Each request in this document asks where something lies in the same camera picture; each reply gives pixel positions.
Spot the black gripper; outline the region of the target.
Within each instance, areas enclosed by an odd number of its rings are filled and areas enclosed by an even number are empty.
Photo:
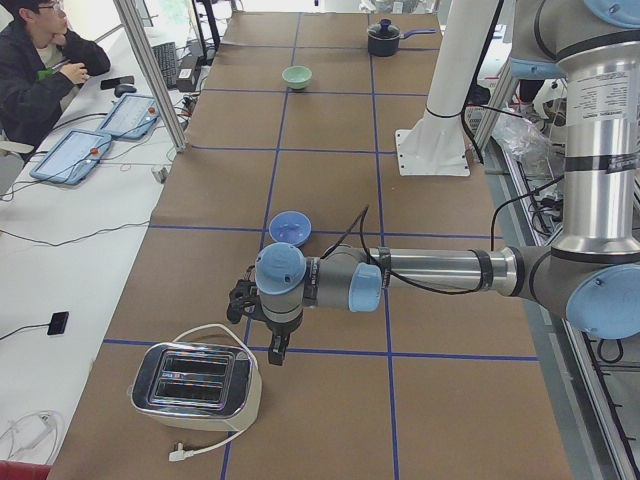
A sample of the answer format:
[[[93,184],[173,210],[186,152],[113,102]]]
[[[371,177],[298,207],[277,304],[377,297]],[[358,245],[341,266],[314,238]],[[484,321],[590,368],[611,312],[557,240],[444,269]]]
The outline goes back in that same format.
[[[273,333],[268,349],[268,361],[271,365],[282,366],[290,341],[289,334],[277,332],[277,326],[267,318],[258,293],[258,287],[251,279],[253,267],[248,267],[243,276],[229,292],[226,318],[231,324],[238,324],[243,317],[264,323]]]

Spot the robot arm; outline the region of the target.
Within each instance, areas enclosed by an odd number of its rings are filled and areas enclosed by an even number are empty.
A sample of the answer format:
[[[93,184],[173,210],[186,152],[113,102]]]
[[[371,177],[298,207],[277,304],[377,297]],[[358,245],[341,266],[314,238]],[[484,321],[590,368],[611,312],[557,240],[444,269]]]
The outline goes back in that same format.
[[[393,280],[434,293],[494,290],[538,303],[603,339],[639,331],[639,243],[632,233],[639,163],[639,5],[521,1],[512,65],[520,78],[567,84],[563,229],[547,247],[407,250],[330,247],[305,257],[265,247],[230,292],[227,317],[264,322],[283,362],[307,307],[370,312]]]

